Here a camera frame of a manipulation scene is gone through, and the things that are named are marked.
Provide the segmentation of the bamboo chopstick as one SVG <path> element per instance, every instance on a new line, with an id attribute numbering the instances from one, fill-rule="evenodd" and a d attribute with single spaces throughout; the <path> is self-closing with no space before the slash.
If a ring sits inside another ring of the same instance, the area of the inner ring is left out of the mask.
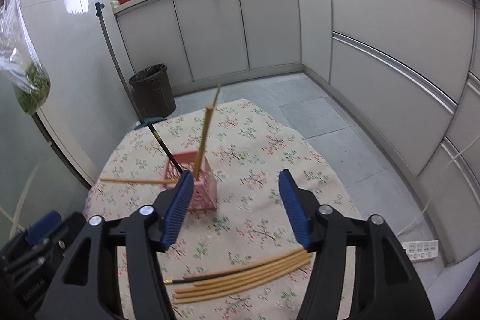
<path id="1" fill-rule="evenodd" d="M 239 266 L 217 274 L 205 274 L 198 280 L 191 280 L 190 288 L 175 289 L 173 299 L 176 303 L 208 301 L 243 292 L 302 269 L 308 266 L 311 260 L 310 253 L 295 249 L 282 256 L 254 264 Z"/>
<path id="2" fill-rule="evenodd" d="M 120 179 L 120 178 L 102 178 L 101 182 L 116 184 L 151 184 L 151 185 L 167 185 L 176 184 L 177 179 Z"/>
<path id="3" fill-rule="evenodd" d="M 289 261 L 289 260 L 291 260 L 295 257 L 299 257 L 300 255 L 306 255 L 306 254 L 307 254 L 307 251 L 304 250 L 304 249 L 295 249 L 295 250 L 289 251 L 288 253 L 284 253 L 284 254 L 276 256 L 276 257 L 270 257 L 270 258 L 264 259 L 262 261 L 269 260 L 270 263 L 268 263 L 264 266 L 272 266 L 272 265 L 276 265 L 278 262 L 282 263 L 282 262 L 285 262 L 285 261 Z M 230 277 L 231 275 L 234 275 L 234 274 L 230 274 L 230 275 L 227 275 L 227 276 L 223 276 L 223 277 L 219 277 L 219 278 L 215 278 L 215 279 L 211 279 L 211 280 L 201 280 L 201 281 L 193 282 L 193 285 L 194 286 L 210 285 L 210 284 L 213 284 L 214 282 L 216 282 L 219 279 Z"/>
<path id="4" fill-rule="evenodd" d="M 193 177 L 194 177 L 195 180 L 199 179 L 199 173 L 201 171 L 201 164 L 202 164 L 203 155 L 204 155 L 205 148 L 206 148 L 206 143 L 207 143 L 207 139 L 208 139 L 208 131 L 209 131 L 209 127 L 210 127 L 213 112 L 214 112 L 213 104 L 208 104 L 206 106 L 205 115 L 204 115 L 200 145 L 199 145 L 199 148 L 198 148 L 198 151 L 197 151 L 197 154 L 196 154 L 196 157 L 195 157 L 195 162 L 194 162 Z"/>
<path id="5" fill-rule="evenodd" d="M 173 295 L 174 305 L 193 302 L 210 301 L 223 296 L 231 296 L 236 293 L 258 288 L 275 280 L 297 271 L 310 264 L 312 256 L 301 255 L 298 260 L 288 261 L 285 266 L 270 266 L 265 271 L 256 274 L 222 280 L 213 285 L 193 287 L 190 292 L 175 291 Z"/>
<path id="6" fill-rule="evenodd" d="M 212 102 L 212 107 L 214 109 L 216 108 L 216 104 L 217 104 L 220 92 L 221 92 L 221 85 L 219 84 L 219 85 L 216 86 L 216 93 L 215 93 L 215 96 L 214 96 L 214 100 Z"/>
<path id="7" fill-rule="evenodd" d="M 174 291 L 176 300 L 185 300 L 194 296 L 210 296 L 237 288 L 253 287 L 253 283 L 281 278 L 285 274 L 296 271 L 308 263 L 312 255 L 304 250 L 295 250 L 284 257 L 276 257 L 268 262 L 259 262 L 256 266 L 229 271 L 226 275 L 209 280 L 199 280 L 192 288 L 181 288 Z"/>

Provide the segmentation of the black chopstick with gold band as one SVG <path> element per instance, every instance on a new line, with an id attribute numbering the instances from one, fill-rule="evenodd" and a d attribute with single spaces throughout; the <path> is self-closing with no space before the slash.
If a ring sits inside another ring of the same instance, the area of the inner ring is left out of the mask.
<path id="1" fill-rule="evenodd" d="M 156 139 L 156 141 L 159 143 L 161 149 L 165 152 L 167 155 L 169 161 L 174 165 L 176 170 L 182 174 L 183 173 L 183 168 L 182 166 L 177 162 L 176 158 L 174 158 L 173 154 L 171 151 L 168 149 L 168 146 L 164 143 L 163 139 L 160 137 L 160 134 L 156 131 L 155 127 L 151 123 L 147 123 L 146 126 L 148 129 L 151 131 L 153 137 Z"/>
<path id="2" fill-rule="evenodd" d="M 211 280 L 223 276 L 227 276 L 230 274 L 235 274 L 238 272 L 242 271 L 249 271 L 251 269 L 255 269 L 260 266 L 264 266 L 266 264 L 270 263 L 269 260 L 261 261 L 261 262 L 256 262 L 252 263 L 249 265 L 244 265 L 244 266 L 235 266 L 231 269 L 227 269 L 224 271 L 217 271 L 217 272 L 211 272 L 211 273 L 204 273 L 204 274 L 198 274 L 198 275 L 190 275 L 190 276 L 185 276 L 180 279 L 176 280 L 171 280 L 171 279 L 164 279 L 163 283 L 165 285 L 171 285 L 171 284 L 183 284 L 183 283 L 193 283 L 201 280 Z"/>

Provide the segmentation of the pink perforated utensil holder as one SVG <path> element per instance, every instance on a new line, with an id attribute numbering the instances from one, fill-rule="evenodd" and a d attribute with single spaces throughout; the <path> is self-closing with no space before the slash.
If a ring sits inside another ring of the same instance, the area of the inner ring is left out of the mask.
<path id="1" fill-rule="evenodd" d="M 176 161 L 183 170 L 194 172 L 197 150 L 184 151 L 178 154 L 173 154 Z M 162 172 L 163 179 L 179 179 L 180 173 L 166 158 L 163 165 Z M 217 184 L 215 176 L 212 172 L 210 164 L 206 157 L 202 158 L 200 165 L 199 178 L 193 183 L 193 196 L 189 205 L 189 211 L 204 211 L 217 209 Z"/>

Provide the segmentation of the floral tablecloth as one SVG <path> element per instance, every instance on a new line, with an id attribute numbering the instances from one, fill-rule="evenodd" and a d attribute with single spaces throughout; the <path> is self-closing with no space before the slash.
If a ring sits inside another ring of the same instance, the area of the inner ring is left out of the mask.
<path id="1" fill-rule="evenodd" d="M 198 148 L 204 109 L 156 124 L 172 153 Z M 278 193 L 278 174 L 289 169 L 300 188 L 320 204 L 361 218 L 334 170 L 298 132 L 284 127 L 251 101 L 216 107 L 205 158 L 217 184 L 216 210 L 185 216 L 173 247 L 159 253 L 166 279 L 213 273 L 283 255 L 295 241 Z M 160 179 L 166 156 L 148 129 L 132 131 L 120 142 L 100 179 Z M 90 189 L 84 215 L 124 218 L 151 204 L 164 187 L 108 183 Z M 311 266 L 258 288 L 213 301 L 175 305 L 177 319 L 295 319 Z"/>

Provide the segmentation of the white power strip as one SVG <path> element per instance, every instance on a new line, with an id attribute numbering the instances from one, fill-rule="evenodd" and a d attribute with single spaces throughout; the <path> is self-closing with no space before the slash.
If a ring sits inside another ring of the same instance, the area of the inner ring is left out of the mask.
<path id="1" fill-rule="evenodd" d="M 439 241 L 405 241 L 402 242 L 411 262 L 426 262 L 439 255 Z"/>

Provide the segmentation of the dark woven waste bin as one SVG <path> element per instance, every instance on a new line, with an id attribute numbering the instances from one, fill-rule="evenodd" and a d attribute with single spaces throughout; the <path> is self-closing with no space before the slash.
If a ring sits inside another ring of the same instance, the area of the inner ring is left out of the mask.
<path id="1" fill-rule="evenodd" d="M 166 118 L 176 110 L 166 64 L 147 67 L 133 75 L 128 83 L 148 117 Z"/>

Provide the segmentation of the bag of green vegetables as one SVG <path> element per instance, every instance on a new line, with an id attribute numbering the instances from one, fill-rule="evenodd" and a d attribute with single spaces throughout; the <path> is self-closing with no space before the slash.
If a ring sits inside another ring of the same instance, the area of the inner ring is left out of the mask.
<path id="1" fill-rule="evenodd" d="M 20 108 L 35 115 L 50 95 L 50 76 L 30 39 L 20 0 L 1 6 L 1 74 L 12 82 Z"/>

